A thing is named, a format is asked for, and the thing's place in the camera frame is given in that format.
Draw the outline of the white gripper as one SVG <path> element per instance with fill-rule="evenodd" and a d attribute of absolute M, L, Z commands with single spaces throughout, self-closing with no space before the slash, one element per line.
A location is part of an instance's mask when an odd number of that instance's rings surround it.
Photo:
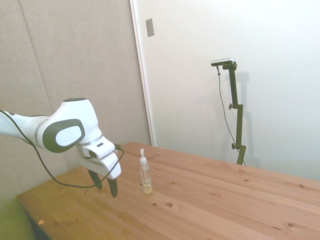
<path fill-rule="evenodd" d="M 80 165 L 88 169 L 88 173 L 98 190 L 103 188 L 98 174 L 107 176 L 110 193 L 113 198 L 118 195 L 117 177 L 121 174 L 121 166 L 114 147 L 77 146 Z"/>

